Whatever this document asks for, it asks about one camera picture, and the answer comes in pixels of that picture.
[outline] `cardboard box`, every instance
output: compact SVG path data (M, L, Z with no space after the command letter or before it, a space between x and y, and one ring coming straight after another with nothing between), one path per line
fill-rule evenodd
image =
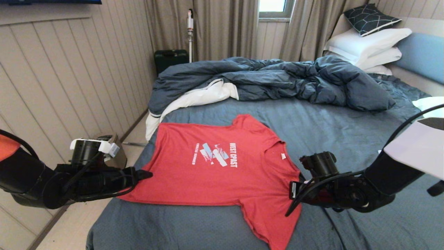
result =
M127 166L127 156L125 155L125 151L123 150L122 143L119 140L119 137L116 133L101 133L94 136L95 140L106 141L108 139L109 143L115 143L120 149L117 151L117 154L114 158L105 159L105 164L109 167L115 167L119 169L124 169Z

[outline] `t-shirt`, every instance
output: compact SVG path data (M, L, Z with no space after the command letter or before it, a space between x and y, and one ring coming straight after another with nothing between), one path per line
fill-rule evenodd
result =
M164 205L241 207L253 233L272 250L283 250L301 207L289 216L290 181L299 169L285 142L251 115L231 126L161 123L152 160L142 180L121 199Z

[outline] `pillow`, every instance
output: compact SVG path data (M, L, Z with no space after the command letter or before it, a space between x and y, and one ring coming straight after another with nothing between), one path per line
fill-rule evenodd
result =
M421 98L417 101L412 101L412 103L413 105L415 105L415 107L419 108L421 111L424 111L431 107L444 104L444 97L426 97L426 98ZM423 116L424 118L429 118L429 117L444 118L444 108L436 109L431 112L425 113Z
M387 75L387 76L393 75L392 71L383 65L378 65L375 67L364 69L364 72L369 73L369 74L381 74L381 75Z
M349 23L357 30L360 36L366 36L382 29L390 28L394 24L401 22L393 16L388 16L380 12L375 4L365 4L344 12Z
M356 67L359 67L360 69L368 69L377 65L386 64L389 62L393 62L396 60L399 60L402 56L401 51L397 47L389 48L377 55L371 56L367 58L366 60L350 60L347 59L339 54L336 54L335 52L327 51L325 55L335 55L339 58L341 58L344 61L347 61L351 64L353 64Z
M395 45L412 33L409 28L388 28L374 34L360 37L353 28L332 37L327 41L324 50L339 54L349 60L365 61Z

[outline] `window frame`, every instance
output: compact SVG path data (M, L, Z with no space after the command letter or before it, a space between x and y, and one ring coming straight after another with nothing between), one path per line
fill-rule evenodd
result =
M290 18L293 11L294 0L285 0L282 12L259 12L259 18Z

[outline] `suitcase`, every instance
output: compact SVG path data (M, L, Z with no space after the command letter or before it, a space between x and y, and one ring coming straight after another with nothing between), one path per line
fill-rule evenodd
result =
M184 49L158 50L154 53L157 76L170 66L188 63L188 52Z

